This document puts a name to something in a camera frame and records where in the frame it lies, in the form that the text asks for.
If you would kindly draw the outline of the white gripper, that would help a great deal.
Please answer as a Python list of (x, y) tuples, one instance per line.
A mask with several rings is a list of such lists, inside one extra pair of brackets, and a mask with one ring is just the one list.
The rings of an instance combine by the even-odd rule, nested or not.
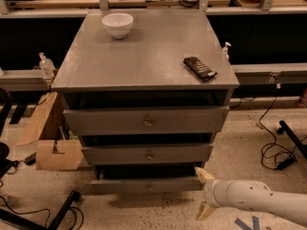
[(214, 179), (212, 174), (200, 167), (196, 167), (195, 172), (200, 182), (204, 183), (203, 197), (206, 202), (201, 203), (197, 220), (206, 220), (215, 212), (215, 208), (224, 207), (224, 189), (218, 190), (218, 187), (223, 185), (223, 181)]

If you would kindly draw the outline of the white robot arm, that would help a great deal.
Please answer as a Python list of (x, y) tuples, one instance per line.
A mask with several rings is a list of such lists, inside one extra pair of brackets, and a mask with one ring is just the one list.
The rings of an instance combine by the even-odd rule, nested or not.
[(268, 213), (307, 226), (307, 195), (272, 191), (255, 180), (220, 180), (196, 167), (203, 185), (203, 198), (197, 219), (205, 220), (217, 208), (232, 207), (242, 211)]

